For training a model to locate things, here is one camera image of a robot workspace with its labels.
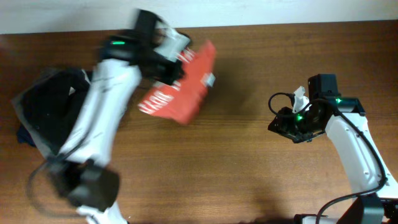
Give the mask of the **orange t-shirt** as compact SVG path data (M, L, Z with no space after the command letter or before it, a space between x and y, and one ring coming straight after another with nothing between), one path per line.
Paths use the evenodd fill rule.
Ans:
M172 85L155 82L137 105L145 114L188 124L199 112L201 104L216 80L213 74L216 48L207 40L194 52L186 48L178 55L183 78Z

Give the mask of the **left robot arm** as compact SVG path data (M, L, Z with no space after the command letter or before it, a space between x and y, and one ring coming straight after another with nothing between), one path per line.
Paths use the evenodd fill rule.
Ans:
M77 217L88 223L125 222L117 203L121 179L108 169L119 122L143 78L171 85L182 77L178 56L190 41L146 10L139 10L131 29L105 40L74 127L46 166Z

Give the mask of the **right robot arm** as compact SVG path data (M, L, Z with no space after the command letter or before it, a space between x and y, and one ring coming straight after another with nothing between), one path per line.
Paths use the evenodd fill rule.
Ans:
M360 100L343 97L334 74L310 77L308 87L300 86L286 96L292 106L273 111L268 129L295 144L326 134L352 190L316 214L296 214L293 222L397 223L397 181L371 137Z

